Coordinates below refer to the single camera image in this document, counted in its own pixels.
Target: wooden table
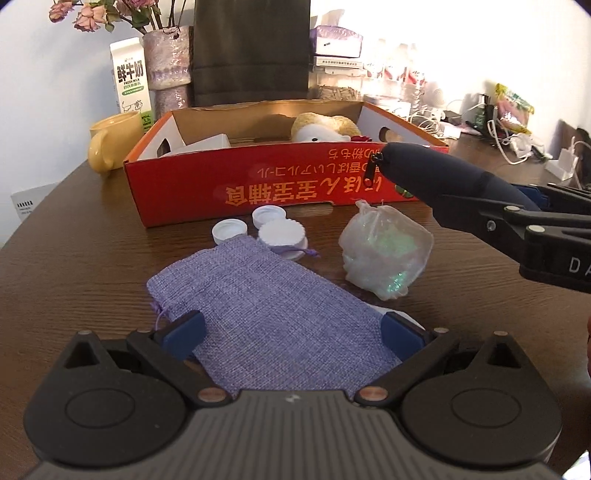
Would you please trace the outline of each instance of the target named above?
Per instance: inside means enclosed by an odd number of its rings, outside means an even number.
[[[510,166],[471,138],[452,151],[507,180],[552,179],[539,164]],[[303,264],[363,300],[402,309],[427,327],[453,328],[469,338],[511,332],[560,400],[564,429],[551,465],[564,471],[590,440],[591,296],[522,279],[516,263],[471,235],[439,227],[422,203],[397,207],[435,236],[427,269],[407,297],[381,302],[345,281],[337,241],[354,206],[298,217],[322,255]],[[306,210],[296,208],[293,215]],[[84,163],[20,226],[0,250],[0,478],[17,479],[35,464],[22,413],[74,332],[92,329],[101,338],[114,338],[151,326],[146,281],[172,262],[213,247],[214,223],[146,230],[123,171],[104,179]]]

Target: charger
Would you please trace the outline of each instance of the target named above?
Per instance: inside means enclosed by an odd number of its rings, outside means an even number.
[[[563,148],[560,151],[558,160],[548,160],[545,169],[560,181],[565,181],[573,177],[574,169],[577,166],[577,156],[574,154],[574,147]]]

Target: orange cardboard box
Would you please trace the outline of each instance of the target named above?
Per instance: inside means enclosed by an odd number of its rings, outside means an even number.
[[[347,116],[372,141],[291,143],[291,126],[303,112]],[[219,134],[231,148],[162,156]],[[447,151],[437,138],[368,103],[279,100],[169,112],[129,153],[125,172],[146,227],[243,215],[266,203],[413,200],[379,173],[373,188],[363,185],[369,156],[390,138]]]

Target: ceramic mug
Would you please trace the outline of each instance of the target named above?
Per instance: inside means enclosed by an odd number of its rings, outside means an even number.
[[[95,123],[90,127],[90,167],[98,173],[121,168],[143,134],[140,112],[119,113]]]

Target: white bottle cap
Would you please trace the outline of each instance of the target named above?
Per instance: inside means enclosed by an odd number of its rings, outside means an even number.
[[[216,223],[212,228],[213,241],[216,245],[221,244],[233,236],[242,235],[248,230],[247,225],[237,218],[229,218]]]
[[[287,212],[277,205],[263,205],[252,212],[252,223],[257,230],[260,230],[265,223],[272,220],[284,219]]]
[[[265,223],[259,230],[259,240],[268,247],[298,247],[308,248],[306,229],[300,222],[290,219],[277,219]],[[288,260],[303,257],[304,252],[293,251],[281,254]]]

